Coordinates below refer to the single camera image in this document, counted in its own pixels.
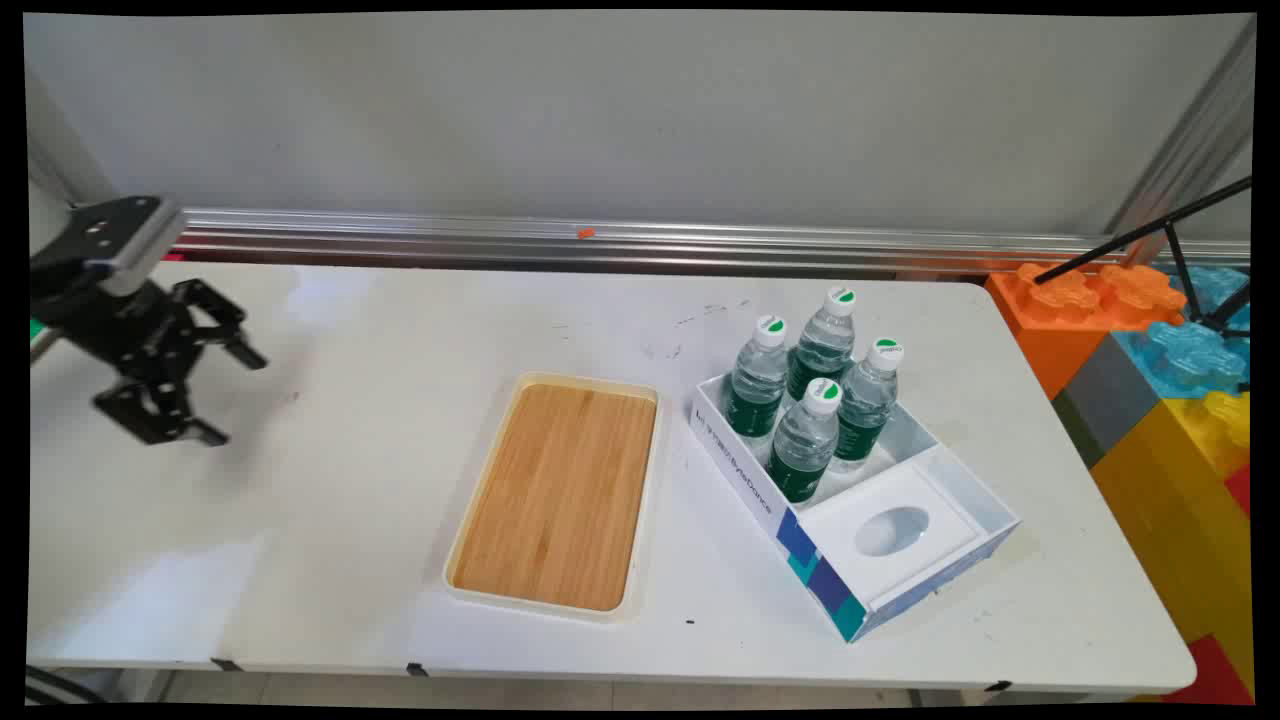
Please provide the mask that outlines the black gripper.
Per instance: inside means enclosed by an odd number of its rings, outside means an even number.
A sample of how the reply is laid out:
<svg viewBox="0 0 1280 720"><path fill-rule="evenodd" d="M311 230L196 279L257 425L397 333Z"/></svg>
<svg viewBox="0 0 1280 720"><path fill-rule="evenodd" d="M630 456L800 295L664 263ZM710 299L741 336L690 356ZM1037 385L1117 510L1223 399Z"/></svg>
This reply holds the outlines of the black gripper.
<svg viewBox="0 0 1280 720"><path fill-rule="evenodd" d="M227 445L230 437L189 406L187 380L207 346L223 347L250 370L268 366L242 327L247 313L200 278L170 290L145 281L120 296L102 287L106 278L104 268L29 274L35 319L116 373L93 406L143 445Z"/></svg>

